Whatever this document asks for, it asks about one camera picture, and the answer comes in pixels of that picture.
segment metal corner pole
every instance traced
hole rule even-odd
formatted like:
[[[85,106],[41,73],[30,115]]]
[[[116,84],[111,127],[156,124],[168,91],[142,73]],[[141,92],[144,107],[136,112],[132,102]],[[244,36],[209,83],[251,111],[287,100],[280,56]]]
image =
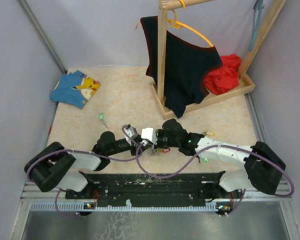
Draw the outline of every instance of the metal corner pole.
[[[48,39],[47,34],[41,27],[39,21],[37,20],[36,16],[34,15],[33,11],[31,10],[27,1],[26,0],[17,0],[17,1],[19,2],[21,8],[23,9],[25,15],[28,17],[28,19],[32,23],[36,33],[38,34],[39,38],[45,45],[46,49],[48,50],[48,52],[49,52],[50,56],[52,57],[53,61],[55,62],[55,64],[58,66],[58,68],[60,69],[60,71],[63,74],[67,73],[67,70],[66,70],[65,66],[63,65],[60,57],[58,56],[57,51],[55,50],[54,46]]]

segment wire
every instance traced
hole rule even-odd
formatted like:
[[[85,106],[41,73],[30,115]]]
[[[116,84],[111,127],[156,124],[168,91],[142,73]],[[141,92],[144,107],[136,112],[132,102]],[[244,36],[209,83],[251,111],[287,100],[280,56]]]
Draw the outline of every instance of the wire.
[[[62,213],[59,208],[58,208],[58,197],[60,195],[60,193],[62,192],[63,190],[60,188],[58,193],[56,194],[56,197],[55,197],[55,200],[54,200],[54,207],[55,207],[55,210],[58,214],[60,214],[61,216],[65,217],[65,218],[68,218],[68,219],[76,219],[79,217],[79,215],[67,215],[67,214],[64,214]]]
[[[97,207],[97,201],[99,200],[99,192],[98,191],[94,191],[94,196],[93,196],[93,202],[94,202],[94,208]]]
[[[206,203],[212,203],[212,201],[215,200],[215,198],[211,198],[209,201],[205,201]]]
[[[172,174],[169,174],[169,175],[165,175],[165,176],[160,176],[160,175],[155,175],[155,174],[152,174],[150,172],[148,172],[147,170],[145,170],[141,164],[140,164],[140,161],[139,161],[139,156],[136,155],[136,163],[138,164],[139,168],[145,173],[147,174],[148,176],[150,177],[153,177],[153,178],[156,178],[156,179],[169,179],[169,178],[172,178],[176,175],[178,175],[179,173],[181,173],[199,154],[201,154],[202,152],[206,151],[206,150],[209,150],[209,149],[213,149],[213,148],[227,148],[227,149],[233,149],[233,150],[237,150],[237,151],[240,151],[240,152],[243,152],[243,153],[247,153],[247,154],[250,154],[252,156],[255,156],[257,157],[258,159],[270,164],[272,167],[274,167],[275,169],[277,169],[286,179],[287,181],[290,183],[290,186],[291,186],[291,190],[289,193],[287,194],[284,194],[284,195],[281,195],[281,194],[274,194],[274,196],[276,197],[283,197],[283,198],[287,198],[287,197],[291,197],[294,192],[295,192],[295,185],[292,181],[292,179],[289,177],[289,175],[284,171],[282,170],[278,165],[274,164],[272,161],[268,160],[267,158],[253,152],[253,151],[249,151],[249,150],[245,150],[243,148],[240,148],[240,147],[236,147],[236,146],[230,146],[230,145],[211,145],[211,146],[207,146],[203,149],[201,149],[200,151],[198,151],[195,155],[193,155],[190,160],[182,167],[180,168],[178,171],[176,171],[175,173],[172,173]]]
[[[136,146],[138,147],[139,144],[133,140],[128,134],[126,134],[125,132],[125,127],[126,125],[122,126],[121,130],[123,131],[123,134]],[[48,157],[51,157],[53,155],[57,155],[57,154],[60,154],[60,153],[64,153],[64,152],[72,152],[72,153],[76,153],[76,154],[86,154],[86,155],[92,155],[92,156],[95,156],[95,157],[98,157],[98,158],[104,158],[104,159],[109,159],[109,160],[113,160],[113,161],[117,161],[117,162],[130,162],[130,161],[133,161],[135,159],[137,159],[138,157],[140,157],[143,153],[142,149],[141,149],[141,145],[140,145],[140,148],[138,147],[137,150],[136,150],[136,153],[135,153],[135,157],[133,158],[130,158],[130,159],[117,159],[117,158],[113,158],[113,157],[109,157],[109,156],[103,156],[103,155],[100,155],[100,154],[97,154],[97,153],[94,153],[94,152],[89,152],[89,151],[81,151],[81,150],[74,150],[74,149],[61,149],[61,150],[58,150],[58,151],[53,151],[53,152],[50,152],[49,154],[46,154],[40,158],[38,158],[36,161],[34,161],[30,166],[29,168],[27,169],[26,171],[26,176],[28,178],[29,181],[32,181],[31,177],[30,177],[30,173],[32,171],[32,169],[40,162],[42,162],[43,160],[45,160],[46,158]]]
[[[221,215],[221,216],[222,216],[222,217],[228,217],[229,215],[233,214],[233,213],[238,209],[240,203],[241,203],[242,200],[244,199],[245,193],[246,193],[246,190],[243,189],[242,196],[241,196],[240,200],[238,201],[238,203],[235,205],[234,209],[233,209],[231,212],[229,212],[229,213],[227,213],[227,214],[225,214],[225,215]]]
[[[234,205],[234,194],[232,192],[230,192],[230,205],[233,206]]]

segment yellow hanger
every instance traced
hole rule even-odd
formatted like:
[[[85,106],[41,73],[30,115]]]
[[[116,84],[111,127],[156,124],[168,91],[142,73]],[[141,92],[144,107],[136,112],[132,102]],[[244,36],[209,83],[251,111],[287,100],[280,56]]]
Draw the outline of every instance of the yellow hanger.
[[[185,5],[185,2],[183,0],[178,0],[181,4],[182,4],[182,7],[183,9],[186,9],[186,5]],[[175,29],[181,29],[183,27],[191,30],[192,32],[194,32],[195,34],[199,35],[201,38],[203,38],[209,45],[210,45],[210,48],[212,48],[214,45],[212,44],[212,42],[209,41],[208,38],[206,38],[204,35],[202,35],[200,32],[198,32],[197,30],[195,30],[194,28],[182,23],[182,22],[179,22],[178,21],[178,14],[177,12],[173,9],[172,12],[174,13],[174,20],[171,19],[171,18],[168,18],[167,21],[168,23],[170,24],[171,27],[175,28]],[[138,21],[138,23],[136,24],[135,26],[135,29],[137,29],[138,25],[140,23],[140,20]]]

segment cable tie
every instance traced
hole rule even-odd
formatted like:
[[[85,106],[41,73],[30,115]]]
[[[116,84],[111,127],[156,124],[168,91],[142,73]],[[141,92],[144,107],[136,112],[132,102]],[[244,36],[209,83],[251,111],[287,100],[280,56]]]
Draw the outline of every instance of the cable tie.
[[[217,154],[217,156],[218,156],[218,158],[219,158],[220,161],[221,161],[221,158],[219,157],[219,152],[220,152],[220,149],[221,149],[221,147],[222,147],[223,144],[224,144],[224,142],[220,141],[218,143],[218,146],[216,147],[216,154]]]

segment beige floor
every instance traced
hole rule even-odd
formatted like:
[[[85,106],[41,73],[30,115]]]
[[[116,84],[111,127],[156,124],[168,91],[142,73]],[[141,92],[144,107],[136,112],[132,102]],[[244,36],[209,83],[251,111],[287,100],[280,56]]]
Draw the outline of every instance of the beige floor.
[[[161,128],[164,120],[160,115],[145,75],[146,67],[94,67],[71,68],[80,70],[101,82],[101,87],[83,109],[60,103],[54,119],[49,143],[58,141],[66,148],[90,151],[100,134],[112,131],[116,139],[124,137],[121,126],[131,124],[139,134],[145,127]],[[99,122],[104,113],[108,128]],[[238,96],[196,111],[186,113],[178,120],[188,132],[215,133],[214,139],[238,145],[253,145],[256,136],[244,95]],[[128,152],[117,154],[121,159],[131,158]],[[189,159],[177,149],[157,156],[146,151],[140,158],[145,169],[152,173],[172,173]],[[207,163],[193,161],[184,173],[211,173],[233,171],[235,166],[213,159]],[[102,173],[141,173],[137,163],[112,161]]]

